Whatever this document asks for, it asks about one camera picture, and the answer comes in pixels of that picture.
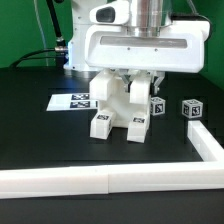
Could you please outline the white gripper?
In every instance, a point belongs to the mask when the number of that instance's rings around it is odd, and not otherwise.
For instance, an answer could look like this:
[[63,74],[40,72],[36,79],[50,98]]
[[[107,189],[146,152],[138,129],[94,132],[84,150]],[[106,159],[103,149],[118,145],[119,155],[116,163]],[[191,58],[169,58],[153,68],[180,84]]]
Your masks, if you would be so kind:
[[123,69],[119,77],[129,93],[132,70],[155,71],[153,94],[167,72],[197,73],[204,66],[204,42],[210,34],[208,21],[174,21],[158,37],[132,37],[124,26],[93,25],[86,34],[85,60],[89,66]]

